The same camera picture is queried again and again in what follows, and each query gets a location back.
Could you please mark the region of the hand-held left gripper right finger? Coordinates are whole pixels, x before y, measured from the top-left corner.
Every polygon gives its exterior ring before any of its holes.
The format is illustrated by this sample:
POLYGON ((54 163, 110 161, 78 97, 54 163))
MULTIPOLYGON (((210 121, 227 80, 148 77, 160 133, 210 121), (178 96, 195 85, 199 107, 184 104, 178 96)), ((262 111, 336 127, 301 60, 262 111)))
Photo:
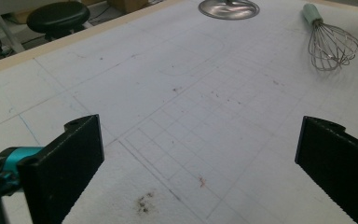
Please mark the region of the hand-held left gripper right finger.
POLYGON ((339 124, 306 116, 295 162, 358 224, 358 139, 339 124))

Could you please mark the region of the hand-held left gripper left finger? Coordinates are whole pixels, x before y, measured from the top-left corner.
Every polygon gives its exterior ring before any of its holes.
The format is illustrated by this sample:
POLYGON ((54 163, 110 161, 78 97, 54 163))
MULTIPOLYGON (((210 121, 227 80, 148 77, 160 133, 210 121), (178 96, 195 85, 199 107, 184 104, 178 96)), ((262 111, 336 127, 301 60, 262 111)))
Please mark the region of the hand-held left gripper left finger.
POLYGON ((17 163, 34 224, 62 224, 104 161, 97 115, 72 120, 64 133, 17 163))

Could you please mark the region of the wire whisk with mint handle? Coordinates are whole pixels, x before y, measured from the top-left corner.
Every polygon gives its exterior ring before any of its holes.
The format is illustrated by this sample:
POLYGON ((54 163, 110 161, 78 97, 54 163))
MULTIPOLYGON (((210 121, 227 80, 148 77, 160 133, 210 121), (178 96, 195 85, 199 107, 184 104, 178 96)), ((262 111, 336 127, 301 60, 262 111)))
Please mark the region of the wire whisk with mint handle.
POLYGON ((356 56, 358 39, 337 26, 325 23, 314 4, 305 4, 302 15, 311 27, 308 44, 311 64, 319 71, 333 71, 349 65, 356 56))

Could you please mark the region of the round steel bowl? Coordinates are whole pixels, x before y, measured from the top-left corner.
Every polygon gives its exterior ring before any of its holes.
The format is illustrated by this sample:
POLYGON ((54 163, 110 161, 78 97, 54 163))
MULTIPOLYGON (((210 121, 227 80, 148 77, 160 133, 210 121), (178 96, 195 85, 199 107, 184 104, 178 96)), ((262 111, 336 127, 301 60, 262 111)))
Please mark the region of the round steel bowl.
POLYGON ((198 10, 220 20, 245 20, 255 17, 260 7, 251 0, 203 0, 198 10))

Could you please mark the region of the white gridded paper mat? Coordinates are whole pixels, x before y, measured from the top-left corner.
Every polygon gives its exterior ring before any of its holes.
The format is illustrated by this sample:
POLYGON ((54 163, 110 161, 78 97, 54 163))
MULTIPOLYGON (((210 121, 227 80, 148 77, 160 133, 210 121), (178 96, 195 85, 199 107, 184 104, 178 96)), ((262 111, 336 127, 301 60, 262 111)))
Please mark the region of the white gridded paper mat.
MULTIPOLYGON (((104 161, 64 224, 354 224, 296 164, 304 116, 358 138, 358 52, 310 63, 303 0, 251 19, 170 0, 0 61, 0 151, 96 114, 104 161)), ((358 38, 358 9, 319 5, 358 38)))

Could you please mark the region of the grey metal stand leg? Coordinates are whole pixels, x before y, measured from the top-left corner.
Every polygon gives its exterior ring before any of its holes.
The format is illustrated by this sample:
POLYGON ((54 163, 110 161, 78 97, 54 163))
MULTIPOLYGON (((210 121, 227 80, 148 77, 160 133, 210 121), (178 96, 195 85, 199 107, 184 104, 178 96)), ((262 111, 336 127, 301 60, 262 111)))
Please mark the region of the grey metal stand leg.
POLYGON ((0 27, 6 34, 7 39, 9 40, 11 48, 16 52, 24 51, 24 47, 18 41, 17 37, 12 34, 7 26, 7 23, 4 21, 2 16, 7 13, 12 13, 16 11, 20 11, 22 6, 19 0, 0 0, 0 27))

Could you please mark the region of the black round stool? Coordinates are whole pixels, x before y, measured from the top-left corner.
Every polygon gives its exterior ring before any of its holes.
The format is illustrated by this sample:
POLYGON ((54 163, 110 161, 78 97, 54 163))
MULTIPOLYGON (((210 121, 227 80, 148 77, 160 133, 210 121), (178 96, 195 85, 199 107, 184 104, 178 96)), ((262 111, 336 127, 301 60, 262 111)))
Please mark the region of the black round stool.
POLYGON ((59 39, 85 29, 90 10, 77 1, 48 4, 34 10, 27 18, 27 26, 43 34, 47 41, 59 39))

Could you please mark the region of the brown cardboard box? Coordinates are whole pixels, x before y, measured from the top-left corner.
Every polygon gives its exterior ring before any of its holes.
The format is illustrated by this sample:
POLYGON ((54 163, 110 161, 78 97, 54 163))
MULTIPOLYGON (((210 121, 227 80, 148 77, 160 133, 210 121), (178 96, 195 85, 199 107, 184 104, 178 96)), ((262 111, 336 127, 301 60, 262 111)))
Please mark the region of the brown cardboard box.
POLYGON ((132 13, 148 5, 148 0, 106 0, 108 5, 124 13, 132 13))

